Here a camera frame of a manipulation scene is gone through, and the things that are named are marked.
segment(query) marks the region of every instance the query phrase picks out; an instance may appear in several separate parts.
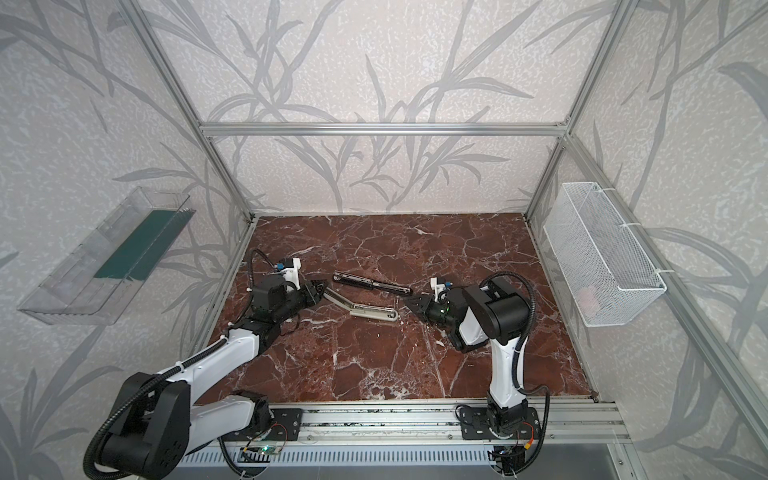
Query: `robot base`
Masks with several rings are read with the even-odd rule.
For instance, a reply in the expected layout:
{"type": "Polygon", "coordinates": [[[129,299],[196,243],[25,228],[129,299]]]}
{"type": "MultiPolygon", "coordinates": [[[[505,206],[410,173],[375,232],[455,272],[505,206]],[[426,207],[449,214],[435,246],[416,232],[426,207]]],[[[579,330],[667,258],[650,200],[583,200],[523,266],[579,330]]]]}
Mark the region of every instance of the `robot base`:
{"type": "Polygon", "coordinates": [[[539,433],[541,432],[541,423],[538,419],[538,413],[533,407],[526,409],[525,418],[523,418],[515,427],[511,430],[511,435],[496,436],[491,431],[490,418],[488,417],[488,407],[474,408],[470,406],[463,406],[458,410],[460,422],[462,423],[462,438],[464,440],[499,440],[502,439],[517,440],[520,442],[526,442],[531,439],[531,427],[526,425],[533,425],[533,439],[537,440],[539,433]]]}
{"type": "MultiPolygon", "coordinates": [[[[295,442],[299,439],[299,429],[301,428],[301,414],[302,409],[271,409],[274,419],[270,425],[272,427],[270,433],[264,437],[263,441],[268,442],[295,442]]],[[[261,432],[257,428],[245,428],[238,430],[237,432],[230,432],[224,435],[225,442],[236,442],[238,440],[245,440],[248,437],[259,435],[261,432]]]]}

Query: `metal grate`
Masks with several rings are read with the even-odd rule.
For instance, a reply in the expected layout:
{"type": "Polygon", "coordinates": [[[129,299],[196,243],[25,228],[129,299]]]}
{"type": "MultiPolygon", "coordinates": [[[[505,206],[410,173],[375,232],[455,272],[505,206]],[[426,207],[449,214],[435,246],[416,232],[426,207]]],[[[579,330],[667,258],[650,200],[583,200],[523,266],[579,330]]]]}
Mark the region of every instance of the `metal grate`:
{"type": "Polygon", "coordinates": [[[595,182],[562,184],[544,230],[587,326],[625,325],[667,290],[595,182]]]}
{"type": "MultiPolygon", "coordinates": [[[[231,458],[241,447],[228,447],[231,458]]],[[[361,445],[361,446],[287,446],[279,455],[258,455],[253,462],[236,462],[239,466],[267,463],[270,467],[354,466],[354,465],[490,465],[485,445],[361,445]]],[[[179,467],[213,467],[224,465],[218,446],[208,446],[187,455],[179,467]]]]}

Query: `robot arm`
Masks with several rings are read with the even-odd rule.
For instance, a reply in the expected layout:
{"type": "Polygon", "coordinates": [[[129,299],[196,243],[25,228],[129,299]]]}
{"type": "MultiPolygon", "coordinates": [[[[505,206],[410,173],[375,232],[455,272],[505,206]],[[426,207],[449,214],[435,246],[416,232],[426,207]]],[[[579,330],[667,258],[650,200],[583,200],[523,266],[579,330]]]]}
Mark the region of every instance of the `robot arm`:
{"type": "Polygon", "coordinates": [[[496,436],[511,435],[528,416],[527,392],[521,387],[522,356],[535,301],[524,297],[500,275],[481,286],[459,288],[450,288],[450,283],[436,277],[430,280],[430,286],[434,295],[413,297],[406,305],[422,320],[443,329],[453,346],[463,353],[491,343],[487,422],[496,436]]]}
{"type": "Polygon", "coordinates": [[[246,427],[266,431],[271,414],[263,396],[235,392],[209,405],[194,403],[229,372],[264,353],[285,320],[323,298],[326,282],[300,285],[300,266],[297,258],[284,259],[261,283],[251,281],[252,313],[241,315],[213,345],[155,375],[140,372],[128,378],[86,450],[85,474],[92,480],[160,479],[184,455],[228,432],[246,427]],[[103,472],[96,463],[118,472],[103,472]]]}

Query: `green mat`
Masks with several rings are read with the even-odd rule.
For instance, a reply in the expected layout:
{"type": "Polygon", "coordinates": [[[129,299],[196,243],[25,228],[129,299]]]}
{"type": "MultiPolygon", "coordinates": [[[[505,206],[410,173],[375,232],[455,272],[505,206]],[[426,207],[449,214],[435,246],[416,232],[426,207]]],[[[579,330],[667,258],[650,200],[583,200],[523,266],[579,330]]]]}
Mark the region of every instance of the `green mat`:
{"type": "Polygon", "coordinates": [[[194,210],[152,210],[98,269],[94,278],[146,280],[189,223],[192,214],[194,210]]]}

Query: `leaf pattern wallpaper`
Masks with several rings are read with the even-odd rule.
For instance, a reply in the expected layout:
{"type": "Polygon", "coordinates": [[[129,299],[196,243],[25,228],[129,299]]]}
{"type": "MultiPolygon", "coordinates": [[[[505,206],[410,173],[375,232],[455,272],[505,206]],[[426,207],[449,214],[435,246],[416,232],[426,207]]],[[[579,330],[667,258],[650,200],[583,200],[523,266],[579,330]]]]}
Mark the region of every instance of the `leaf pattern wallpaper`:
{"type": "MultiPolygon", "coordinates": [[[[205,121],[563,121],[613,0],[142,1],[205,121]]],[[[111,28],[120,28],[116,18],[111,28]]],[[[257,212],[523,211],[547,137],[222,137],[257,212]]]]}
{"type": "Polygon", "coordinates": [[[207,341],[203,324],[243,214],[116,4],[0,4],[0,477],[83,478],[82,452],[120,384],[207,341]],[[16,310],[136,186],[196,210],[113,326],[16,310]]]}
{"type": "MultiPolygon", "coordinates": [[[[768,392],[768,2],[641,5],[576,134],[768,392]]],[[[591,380],[620,404],[651,478],[768,478],[768,459],[665,302],[585,329],[533,224],[591,380]]]]}

